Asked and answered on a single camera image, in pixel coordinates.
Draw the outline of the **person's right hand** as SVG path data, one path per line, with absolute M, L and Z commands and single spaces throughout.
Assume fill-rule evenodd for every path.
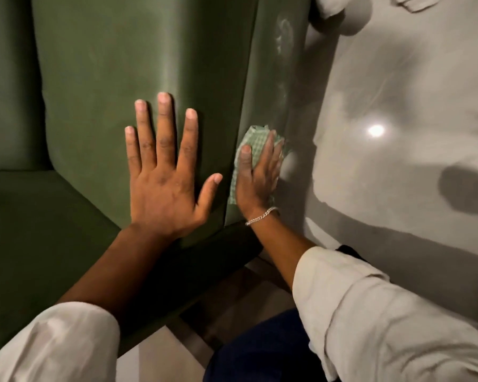
M 253 167 L 253 190 L 236 190 L 236 204 L 245 218 L 246 225 L 248 222 L 245 216 L 254 207 L 272 208 L 271 197 L 276 189 L 284 159 L 284 140 L 275 142 L 276 136 L 275 130 L 269 132 L 261 157 L 257 165 Z

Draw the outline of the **person's left hand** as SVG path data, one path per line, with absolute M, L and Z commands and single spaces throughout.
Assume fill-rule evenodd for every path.
M 130 176 L 131 223 L 174 233 L 177 239 L 205 224 L 195 218 L 195 168 L 198 151 L 198 115 L 187 109 L 179 154 L 175 165 L 157 165 L 156 134 L 153 133 L 148 104 L 134 103 L 142 170 Z

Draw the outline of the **green checkered cleaning cloth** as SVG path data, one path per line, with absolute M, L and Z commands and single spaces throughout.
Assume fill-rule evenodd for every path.
M 240 142 L 234 158 L 234 169 L 230 183 L 229 197 L 227 205 L 236 205 L 236 180 L 238 176 L 238 161 L 240 157 L 241 148 L 244 145 L 249 145 L 252 151 L 252 164 L 255 167 L 261 157 L 263 147 L 268 139 L 270 129 L 266 126 L 251 126 L 245 133 Z

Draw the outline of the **person's right forearm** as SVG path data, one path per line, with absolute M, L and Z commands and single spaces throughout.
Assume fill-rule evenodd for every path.
M 287 286 L 292 290 L 301 257 L 316 244 L 289 228 L 275 209 L 254 207 L 248 211 L 245 218 Z

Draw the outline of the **person's left forearm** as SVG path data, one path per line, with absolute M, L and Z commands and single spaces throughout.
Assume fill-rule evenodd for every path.
M 174 233 L 130 224 L 57 304 L 83 302 L 121 321 L 161 254 L 176 239 Z

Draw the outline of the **green velvet sofa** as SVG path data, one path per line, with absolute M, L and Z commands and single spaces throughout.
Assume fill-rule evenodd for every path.
M 173 244 L 120 320 L 119 354 L 257 256 L 229 203 L 250 126 L 283 133 L 311 0 L 0 0 L 0 349 L 130 223 L 124 128 L 134 102 L 199 117 L 208 221 Z

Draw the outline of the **dark blue trousers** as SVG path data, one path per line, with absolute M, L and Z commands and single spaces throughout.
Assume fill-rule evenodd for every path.
M 203 382 L 341 382 L 326 377 L 296 308 L 257 324 L 211 357 Z

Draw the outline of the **white long-sleeved shirt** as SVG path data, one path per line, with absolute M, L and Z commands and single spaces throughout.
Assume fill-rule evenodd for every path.
M 295 271 L 303 351 L 334 382 L 478 382 L 478 330 L 357 258 L 318 246 Z M 0 382 L 115 382 L 118 321 L 64 302 L 0 349 Z

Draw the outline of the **small white crumpled cloth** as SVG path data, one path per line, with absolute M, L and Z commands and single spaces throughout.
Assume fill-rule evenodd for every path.
M 422 12 L 438 4 L 441 0 L 394 0 L 397 6 L 403 7 L 410 13 Z

